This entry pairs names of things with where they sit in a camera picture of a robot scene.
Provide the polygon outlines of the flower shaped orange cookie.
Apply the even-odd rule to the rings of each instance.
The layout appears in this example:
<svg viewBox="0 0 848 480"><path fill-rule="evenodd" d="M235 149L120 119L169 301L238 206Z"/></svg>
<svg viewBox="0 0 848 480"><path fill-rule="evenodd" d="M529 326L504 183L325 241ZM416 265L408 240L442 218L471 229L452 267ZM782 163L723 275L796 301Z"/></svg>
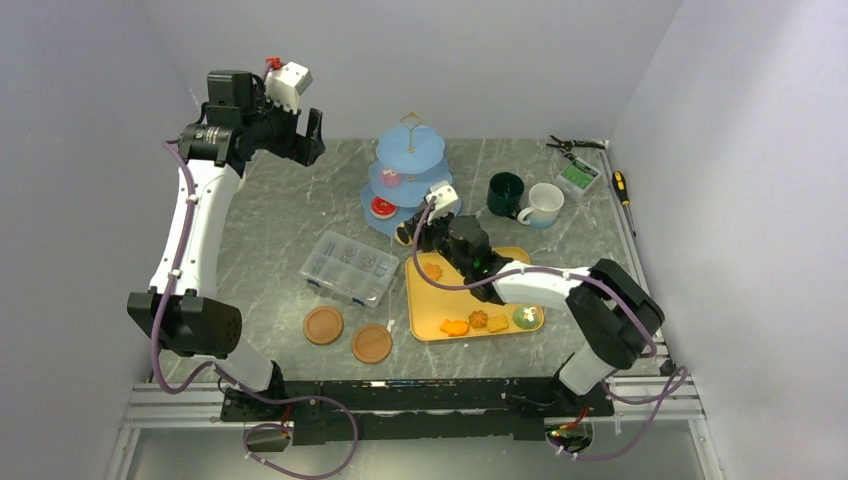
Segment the flower shaped orange cookie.
<svg viewBox="0 0 848 480"><path fill-rule="evenodd" d="M443 270L438 264L427 263L422 266L424 276L434 282L437 282L443 275Z"/></svg>

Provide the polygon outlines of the yellow cupcake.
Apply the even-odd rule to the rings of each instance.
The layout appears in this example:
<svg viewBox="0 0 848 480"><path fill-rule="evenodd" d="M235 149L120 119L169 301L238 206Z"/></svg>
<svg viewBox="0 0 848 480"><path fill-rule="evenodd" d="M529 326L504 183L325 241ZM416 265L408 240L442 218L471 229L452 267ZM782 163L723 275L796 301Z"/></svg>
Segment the yellow cupcake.
<svg viewBox="0 0 848 480"><path fill-rule="evenodd" d="M408 233L403 229L396 230L395 238L400 245L409 245L411 243Z"/></svg>

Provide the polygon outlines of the blue three-tier cake stand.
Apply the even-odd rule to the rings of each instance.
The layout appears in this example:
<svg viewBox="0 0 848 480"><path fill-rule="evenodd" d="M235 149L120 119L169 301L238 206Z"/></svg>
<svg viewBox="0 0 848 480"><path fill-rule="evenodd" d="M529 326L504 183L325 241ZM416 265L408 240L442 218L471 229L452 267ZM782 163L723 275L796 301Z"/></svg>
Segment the blue three-tier cake stand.
<svg viewBox="0 0 848 480"><path fill-rule="evenodd" d="M385 130L378 137L375 160L368 169L369 181L360 192L367 224L391 237L398 224L416 213L431 185L441 181L452 184L445 149L444 138L413 112ZM403 182L396 188L382 185L379 176L384 168L402 174ZM370 203L375 196L396 205L396 215L387 220L374 218Z"/></svg>

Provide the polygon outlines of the red donut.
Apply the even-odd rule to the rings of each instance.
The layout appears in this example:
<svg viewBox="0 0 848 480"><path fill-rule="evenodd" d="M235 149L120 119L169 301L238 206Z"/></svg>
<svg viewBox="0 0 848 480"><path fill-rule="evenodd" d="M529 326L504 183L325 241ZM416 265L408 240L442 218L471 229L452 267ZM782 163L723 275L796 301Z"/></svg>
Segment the red donut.
<svg viewBox="0 0 848 480"><path fill-rule="evenodd" d="M398 207L391 202L375 196L370 203L370 212L378 220L387 220L396 215Z"/></svg>

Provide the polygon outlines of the purple cupcake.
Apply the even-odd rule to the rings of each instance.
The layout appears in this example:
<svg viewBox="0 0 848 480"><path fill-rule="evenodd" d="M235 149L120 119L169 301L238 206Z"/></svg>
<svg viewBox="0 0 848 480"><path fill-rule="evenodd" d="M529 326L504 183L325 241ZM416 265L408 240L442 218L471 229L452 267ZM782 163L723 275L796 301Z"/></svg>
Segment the purple cupcake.
<svg viewBox="0 0 848 480"><path fill-rule="evenodd" d="M379 176L380 182L387 188L396 188L404 180L404 176L398 172L384 168Z"/></svg>

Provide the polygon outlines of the green cupcake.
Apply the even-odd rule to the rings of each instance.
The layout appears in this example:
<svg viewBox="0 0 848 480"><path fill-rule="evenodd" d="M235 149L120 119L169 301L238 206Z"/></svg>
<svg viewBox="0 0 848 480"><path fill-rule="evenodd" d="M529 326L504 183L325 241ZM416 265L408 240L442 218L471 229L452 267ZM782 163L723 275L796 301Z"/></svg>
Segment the green cupcake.
<svg viewBox="0 0 848 480"><path fill-rule="evenodd" d="M512 314L513 323L522 330L534 330L544 321L543 309L536 305L519 305Z"/></svg>

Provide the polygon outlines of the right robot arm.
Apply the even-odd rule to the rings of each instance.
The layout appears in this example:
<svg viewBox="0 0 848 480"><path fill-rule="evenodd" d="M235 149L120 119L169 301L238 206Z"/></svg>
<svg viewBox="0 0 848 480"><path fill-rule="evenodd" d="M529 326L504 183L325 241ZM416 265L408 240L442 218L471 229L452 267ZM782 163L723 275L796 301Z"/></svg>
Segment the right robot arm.
<svg viewBox="0 0 848 480"><path fill-rule="evenodd" d="M457 290L481 302L572 314L585 344L559 367L550 391L553 406L564 415L585 407L590 391L607 377L657 352L654 336L665 315L611 259L572 269L530 265L496 252L475 217L452 213L428 221L419 212L398 225L395 236L415 254L439 254L460 274Z"/></svg>

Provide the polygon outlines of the dark green mug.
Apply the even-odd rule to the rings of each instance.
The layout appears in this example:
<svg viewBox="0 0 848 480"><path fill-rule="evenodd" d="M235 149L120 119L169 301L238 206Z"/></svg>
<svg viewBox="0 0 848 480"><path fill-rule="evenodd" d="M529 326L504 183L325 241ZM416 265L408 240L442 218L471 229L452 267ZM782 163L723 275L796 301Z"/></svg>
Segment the dark green mug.
<svg viewBox="0 0 848 480"><path fill-rule="evenodd" d="M496 173L489 181L487 208L496 216L516 219L524 191L524 181L517 175L510 172Z"/></svg>

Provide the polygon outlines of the square yellow cracker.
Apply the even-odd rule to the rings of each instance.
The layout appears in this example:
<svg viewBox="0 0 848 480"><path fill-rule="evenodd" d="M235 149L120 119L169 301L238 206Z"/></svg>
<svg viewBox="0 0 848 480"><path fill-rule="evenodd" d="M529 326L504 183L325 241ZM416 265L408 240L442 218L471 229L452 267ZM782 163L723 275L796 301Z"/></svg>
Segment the square yellow cracker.
<svg viewBox="0 0 848 480"><path fill-rule="evenodd" d="M487 319L486 328L489 333L497 333L508 330L510 322L506 315L491 316Z"/></svg>

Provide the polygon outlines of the white mug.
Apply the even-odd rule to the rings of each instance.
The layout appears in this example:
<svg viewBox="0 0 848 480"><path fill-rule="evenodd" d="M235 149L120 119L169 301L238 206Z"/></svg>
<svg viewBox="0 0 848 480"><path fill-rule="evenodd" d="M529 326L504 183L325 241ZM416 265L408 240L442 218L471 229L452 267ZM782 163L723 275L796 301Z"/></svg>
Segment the white mug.
<svg viewBox="0 0 848 480"><path fill-rule="evenodd" d="M529 190L527 206L518 213L516 220L522 225L548 228L556 222L564 202L564 193L559 187L538 183Z"/></svg>

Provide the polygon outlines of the clear plastic screw box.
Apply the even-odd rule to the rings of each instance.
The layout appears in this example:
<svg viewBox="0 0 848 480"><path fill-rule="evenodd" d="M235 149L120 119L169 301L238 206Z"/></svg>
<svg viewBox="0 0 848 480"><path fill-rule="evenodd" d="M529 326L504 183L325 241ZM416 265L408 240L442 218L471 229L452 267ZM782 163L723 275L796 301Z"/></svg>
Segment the clear plastic screw box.
<svg viewBox="0 0 848 480"><path fill-rule="evenodd" d="M394 282L399 259L389 253L326 231L306 257L300 274L361 306L375 307Z"/></svg>

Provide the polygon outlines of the black pliers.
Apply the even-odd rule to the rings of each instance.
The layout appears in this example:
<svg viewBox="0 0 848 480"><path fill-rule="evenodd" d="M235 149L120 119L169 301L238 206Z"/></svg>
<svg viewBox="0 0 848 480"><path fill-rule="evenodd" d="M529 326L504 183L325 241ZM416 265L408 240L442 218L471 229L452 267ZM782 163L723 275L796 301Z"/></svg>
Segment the black pliers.
<svg viewBox="0 0 848 480"><path fill-rule="evenodd" d="M549 141L545 146L556 150L562 155L572 154L575 149L596 149L606 150L607 143L604 141L594 140L563 140L554 135L549 136Z"/></svg>

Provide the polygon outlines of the brown round coaster left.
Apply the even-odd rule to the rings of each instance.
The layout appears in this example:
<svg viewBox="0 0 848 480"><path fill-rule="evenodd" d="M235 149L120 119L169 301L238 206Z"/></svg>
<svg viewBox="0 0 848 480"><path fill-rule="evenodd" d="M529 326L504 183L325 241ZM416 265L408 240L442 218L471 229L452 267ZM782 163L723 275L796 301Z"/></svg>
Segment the brown round coaster left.
<svg viewBox="0 0 848 480"><path fill-rule="evenodd" d="M304 318L303 333L315 345L328 345L336 341L344 329L341 312L330 306L311 310Z"/></svg>

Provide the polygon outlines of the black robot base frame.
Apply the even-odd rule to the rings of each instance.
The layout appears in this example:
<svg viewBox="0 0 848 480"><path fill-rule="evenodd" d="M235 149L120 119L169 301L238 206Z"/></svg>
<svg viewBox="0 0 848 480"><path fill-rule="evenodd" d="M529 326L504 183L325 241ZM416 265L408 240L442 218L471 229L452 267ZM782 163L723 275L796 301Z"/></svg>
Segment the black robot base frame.
<svg viewBox="0 0 848 480"><path fill-rule="evenodd" d="M583 416L608 418L614 407L602 388L584 396L548 377L322 380L284 382L268 391L283 404L225 391L225 423L288 419L297 446L349 440L509 437L540 440L547 427Z"/></svg>

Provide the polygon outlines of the aluminium rail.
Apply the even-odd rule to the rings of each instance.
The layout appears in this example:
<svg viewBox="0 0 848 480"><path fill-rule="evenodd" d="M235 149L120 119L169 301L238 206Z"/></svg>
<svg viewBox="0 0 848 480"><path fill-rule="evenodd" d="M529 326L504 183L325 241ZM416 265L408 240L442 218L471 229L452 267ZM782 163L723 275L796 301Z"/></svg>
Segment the aluminium rail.
<svg viewBox="0 0 848 480"><path fill-rule="evenodd" d="M645 420L652 411L656 411L656 421L700 421L706 418L694 383L684 382L674 393L666 397L660 405L644 403L635 405L633 402L642 397L661 393L665 380L661 377L621 377L612 382L611 391L618 397L608 397L600 394L599 400L592 400L592 405L584 416L586 420L600 421L639 421ZM520 409L506 405L509 393L508 387L518 387L520 382L510 379L497 380L495 391L485 394L481 400L461 403L460 394L446 395L432 392L435 400L444 398L444 403L432 408L426 408L422 401L411 407L392 408L394 398L387 395L392 392L385 381L367 381L363 387L354 387L353 392L376 393L377 399L364 398L344 400L340 392L330 393L329 397L345 405L355 415L371 415L379 419L398 419L403 414L422 415L426 418L448 417L453 414L466 416L482 416L487 413L515 413ZM291 410L285 405L270 405L261 402L263 409L260 413L242 411L234 406L232 400L227 400L225 394L215 383L200 383L190 386L185 392L170 395L152 384L140 384L134 387L130 395L124 420L138 427L211 427L213 425L247 425L259 423L278 423L286 419L290 425L297 421L317 422L321 416L336 414L340 409L336 406L326 406L324 403L310 399L297 402Z"/></svg>

